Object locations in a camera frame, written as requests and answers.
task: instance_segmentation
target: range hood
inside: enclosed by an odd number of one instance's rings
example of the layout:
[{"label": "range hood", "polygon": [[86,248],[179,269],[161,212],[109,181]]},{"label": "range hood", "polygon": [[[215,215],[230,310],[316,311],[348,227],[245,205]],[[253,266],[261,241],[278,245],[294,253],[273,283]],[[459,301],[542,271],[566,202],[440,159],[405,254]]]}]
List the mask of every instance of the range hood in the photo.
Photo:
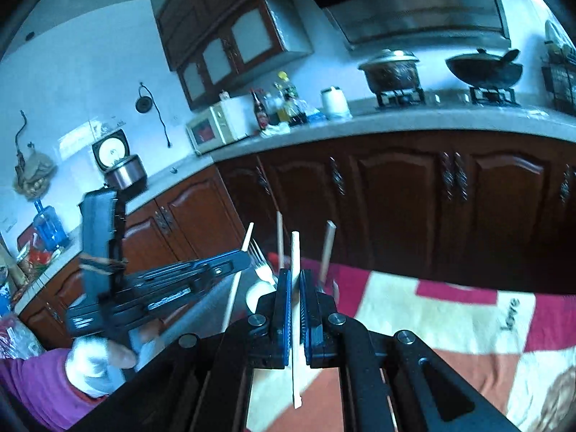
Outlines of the range hood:
[{"label": "range hood", "polygon": [[378,42],[508,48],[501,0],[315,0],[349,49]]}]

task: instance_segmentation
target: screw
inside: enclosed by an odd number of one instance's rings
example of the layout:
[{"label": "screw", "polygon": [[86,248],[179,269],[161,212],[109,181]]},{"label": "screw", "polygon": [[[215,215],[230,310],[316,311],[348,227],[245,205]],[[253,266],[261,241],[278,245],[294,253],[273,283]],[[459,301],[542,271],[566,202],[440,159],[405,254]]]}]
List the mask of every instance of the screw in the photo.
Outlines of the screw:
[{"label": "screw", "polygon": [[405,345],[411,345],[414,341],[416,341],[416,335],[408,329],[398,331],[398,333],[396,333],[396,338],[399,342]]},{"label": "screw", "polygon": [[253,327],[261,327],[264,323],[266,323],[266,317],[260,313],[255,313],[254,315],[250,315],[248,317],[248,323],[250,323],[250,325]]},{"label": "screw", "polygon": [[183,334],[178,338],[178,344],[184,349],[196,346],[197,338],[193,334]]},{"label": "screw", "polygon": [[328,321],[332,325],[343,325],[344,322],[346,321],[346,315],[337,312],[331,313],[330,315],[328,315]]}]

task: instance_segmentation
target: fork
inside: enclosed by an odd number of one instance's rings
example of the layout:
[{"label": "fork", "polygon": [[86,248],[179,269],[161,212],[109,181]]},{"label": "fork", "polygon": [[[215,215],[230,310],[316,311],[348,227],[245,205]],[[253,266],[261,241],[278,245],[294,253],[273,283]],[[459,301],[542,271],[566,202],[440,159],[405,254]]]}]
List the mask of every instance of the fork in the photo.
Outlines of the fork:
[{"label": "fork", "polygon": [[270,268],[268,265],[268,262],[264,258],[264,254],[254,239],[252,239],[252,242],[250,242],[248,247],[248,254],[250,255],[252,264],[258,277],[262,281],[271,284],[273,288],[276,288],[277,280],[272,273],[272,268]]}]

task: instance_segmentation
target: hand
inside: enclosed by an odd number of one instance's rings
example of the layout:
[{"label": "hand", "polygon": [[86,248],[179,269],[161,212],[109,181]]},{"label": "hand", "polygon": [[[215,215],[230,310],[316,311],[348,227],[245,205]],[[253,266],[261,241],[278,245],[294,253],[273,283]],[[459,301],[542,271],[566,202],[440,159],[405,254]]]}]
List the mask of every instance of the hand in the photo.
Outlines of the hand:
[{"label": "hand", "polygon": [[100,336],[83,336],[74,341],[64,369],[70,383],[92,398],[110,395],[116,385],[108,376],[108,367],[141,369],[162,349],[157,320],[140,328],[143,343],[140,356],[125,346]]}]

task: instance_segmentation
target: red and white tablecloth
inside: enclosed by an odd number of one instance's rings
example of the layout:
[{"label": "red and white tablecloth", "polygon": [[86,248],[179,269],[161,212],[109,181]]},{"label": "red and white tablecloth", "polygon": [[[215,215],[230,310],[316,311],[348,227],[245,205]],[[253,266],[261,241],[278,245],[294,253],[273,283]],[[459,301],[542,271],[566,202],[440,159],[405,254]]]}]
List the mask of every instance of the red and white tablecloth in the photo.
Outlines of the red and white tablecloth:
[{"label": "red and white tablecloth", "polygon": [[[302,268],[318,266],[302,261]],[[476,289],[342,265],[331,265],[328,279],[338,282],[340,312],[379,333],[413,331],[522,431],[553,430],[575,398],[576,296]],[[306,390],[298,410],[289,369],[256,372],[249,430],[343,430],[338,372],[300,371]]]}]

